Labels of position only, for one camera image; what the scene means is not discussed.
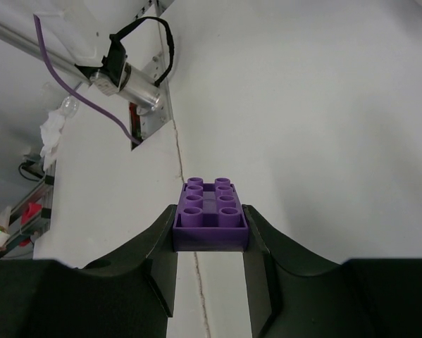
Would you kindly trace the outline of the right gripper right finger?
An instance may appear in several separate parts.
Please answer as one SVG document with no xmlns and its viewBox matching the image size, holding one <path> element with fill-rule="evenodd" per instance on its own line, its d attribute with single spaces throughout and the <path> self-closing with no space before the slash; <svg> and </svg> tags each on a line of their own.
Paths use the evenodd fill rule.
<svg viewBox="0 0 422 338">
<path fill-rule="evenodd" d="M 254 337 L 422 337 L 422 258 L 333 263 L 243 211 Z"/>
</svg>

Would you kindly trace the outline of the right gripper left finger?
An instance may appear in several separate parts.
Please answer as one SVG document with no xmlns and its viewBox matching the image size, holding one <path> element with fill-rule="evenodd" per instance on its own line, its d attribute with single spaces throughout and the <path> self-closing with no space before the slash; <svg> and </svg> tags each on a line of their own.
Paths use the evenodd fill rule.
<svg viewBox="0 0 422 338">
<path fill-rule="evenodd" d="M 112 252 L 71 268 L 0 260 L 0 337 L 165 337 L 178 256 L 176 206 Z"/>
</svg>

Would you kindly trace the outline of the purple curved lego piece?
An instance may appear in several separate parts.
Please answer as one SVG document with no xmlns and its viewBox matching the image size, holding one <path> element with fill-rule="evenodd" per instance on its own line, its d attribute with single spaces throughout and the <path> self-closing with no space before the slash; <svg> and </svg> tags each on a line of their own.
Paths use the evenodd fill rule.
<svg viewBox="0 0 422 338">
<path fill-rule="evenodd" d="M 249 226 L 231 180 L 188 178 L 173 223 L 175 251 L 244 251 L 248 241 Z"/>
</svg>

